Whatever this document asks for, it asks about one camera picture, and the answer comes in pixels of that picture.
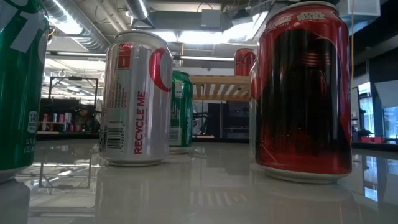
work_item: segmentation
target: can lid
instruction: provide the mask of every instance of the can lid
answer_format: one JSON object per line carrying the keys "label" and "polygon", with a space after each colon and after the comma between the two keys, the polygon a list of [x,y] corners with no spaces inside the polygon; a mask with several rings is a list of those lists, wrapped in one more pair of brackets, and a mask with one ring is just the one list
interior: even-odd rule
{"label": "can lid", "polygon": [[300,6],[314,6],[314,5],[318,5],[318,6],[329,6],[331,8],[333,8],[334,10],[337,11],[338,14],[338,10],[336,8],[336,6],[332,3],[329,2],[324,2],[324,1],[307,1],[307,2],[299,2],[299,3],[295,3],[295,4],[291,4],[289,6],[283,7],[282,9],[279,9],[278,11],[276,11],[275,13],[270,14],[267,19],[266,19],[266,24],[268,21],[270,21],[274,16],[278,15],[281,12],[284,12],[286,10],[289,9],[293,9],[295,7],[300,7]]}
{"label": "can lid", "polygon": [[162,39],[158,35],[156,35],[154,33],[151,33],[151,32],[148,32],[148,31],[144,31],[144,30],[127,30],[127,31],[123,31],[123,32],[118,33],[114,38],[117,38],[117,37],[119,37],[120,35],[123,35],[123,34],[146,34],[146,35],[151,35],[153,37],[159,38],[160,40],[163,40],[164,42],[166,42],[164,39]]}

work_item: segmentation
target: red soda can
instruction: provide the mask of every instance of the red soda can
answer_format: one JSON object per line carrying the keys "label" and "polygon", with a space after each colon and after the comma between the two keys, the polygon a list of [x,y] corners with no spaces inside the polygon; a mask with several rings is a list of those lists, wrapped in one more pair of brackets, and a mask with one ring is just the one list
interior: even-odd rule
{"label": "red soda can", "polygon": [[334,5],[301,2],[271,16],[259,39],[256,160],[297,182],[351,172],[349,32]]}
{"label": "red soda can", "polygon": [[252,49],[238,49],[234,55],[234,75],[249,76],[255,60],[256,54],[254,54]]}
{"label": "red soda can", "polygon": [[116,166],[158,164],[169,154],[172,57],[150,32],[119,33],[106,62],[101,156]]}
{"label": "red soda can", "polygon": [[65,115],[63,115],[63,114],[60,115],[60,122],[61,123],[65,122]]}

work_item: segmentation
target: ceiling light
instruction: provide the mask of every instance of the ceiling light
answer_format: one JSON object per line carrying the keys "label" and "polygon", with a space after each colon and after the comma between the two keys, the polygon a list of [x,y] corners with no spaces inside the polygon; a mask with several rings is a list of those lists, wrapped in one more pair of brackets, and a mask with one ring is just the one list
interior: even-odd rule
{"label": "ceiling light", "polygon": [[66,82],[64,82],[64,81],[60,81],[60,83],[61,83],[62,85],[66,85],[66,86],[69,85],[69,83],[66,83]]}
{"label": "ceiling light", "polygon": [[257,33],[257,31],[260,29],[260,26],[262,25],[262,23],[266,19],[267,15],[268,15],[268,11],[264,11],[261,14],[256,14],[256,15],[259,15],[259,16],[256,19],[253,16],[254,25],[253,25],[252,29],[246,35],[246,39],[245,39],[246,41],[247,40],[252,40],[254,38],[254,36]]}
{"label": "ceiling light", "polygon": [[220,32],[184,31],[178,41],[186,44],[219,44],[228,39]]}
{"label": "ceiling light", "polygon": [[95,96],[95,94],[94,93],[90,93],[89,91],[87,91],[87,90],[82,90],[83,92],[85,92],[85,93],[88,93],[88,94],[90,94],[91,96]]}
{"label": "ceiling light", "polygon": [[166,42],[175,42],[177,41],[177,36],[174,32],[171,31],[158,31],[152,32],[155,35],[158,35],[160,38],[164,39]]}
{"label": "ceiling light", "polygon": [[76,93],[80,92],[80,89],[76,87],[68,87],[67,90],[74,91]]}
{"label": "ceiling light", "polygon": [[234,58],[223,57],[197,57],[197,56],[180,56],[181,60],[205,60],[214,62],[233,62]]}
{"label": "ceiling light", "polygon": [[256,33],[267,16],[267,12],[252,16],[251,22],[240,23],[223,32],[228,40],[249,40]]}

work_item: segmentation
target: soda can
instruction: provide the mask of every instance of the soda can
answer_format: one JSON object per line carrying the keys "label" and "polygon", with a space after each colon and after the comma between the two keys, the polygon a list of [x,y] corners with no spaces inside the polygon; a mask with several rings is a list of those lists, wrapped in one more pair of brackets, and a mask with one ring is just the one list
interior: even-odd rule
{"label": "soda can", "polygon": [[63,115],[63,114],[60,115],[60,122],[61,123],[65,122],[65,115]]}
{"label": "soda can", "polygon": [[49,114],[43,114],[42,131],[45,131],[47,129],[47,121],[49,121],[49,119]]}
{"label": "soda can", "polygon": [[101,155],[115,166],[158,164],[169,154],[172,57],[150,32],[118,34],[106,62]]}
{"label": "soda can", "polygon": [[49,20],[39,0],[0,1],[0,182],[31,165]]}
{"label": "soda can", "polygon": [[170,153],[183,154],[192,146],[193,85],[189,74],[173,71]]}
{"label": "soda can", "polygon": [[58,122],[58,114],[57,113],[54,113],[52,115],[52,122]]}
{"label": "soda can", "polygon": [[349,33],[334,5],[277,12],[259,39],[256,160],[280,179],[329,183],[351,172]]}
{"label": "soda can", "polygon": [[249,76],[250,69],[253,67],[255,60],[256,54],[253,49],[238,49],[234,55],[234,75]]}

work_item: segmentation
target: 7up can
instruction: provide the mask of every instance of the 7up can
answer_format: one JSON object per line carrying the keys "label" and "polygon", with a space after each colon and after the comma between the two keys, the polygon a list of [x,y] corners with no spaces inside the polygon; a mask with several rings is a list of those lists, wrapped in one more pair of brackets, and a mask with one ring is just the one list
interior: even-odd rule
{"label": "7up can", "polygon": [[33,162],[48,28],[39,0],[0,0],[0,183]]}
{"label": "7up can", "polygon": [[193,85],[185,72],[173,71],[170,153],[186,153],[192,145]]}

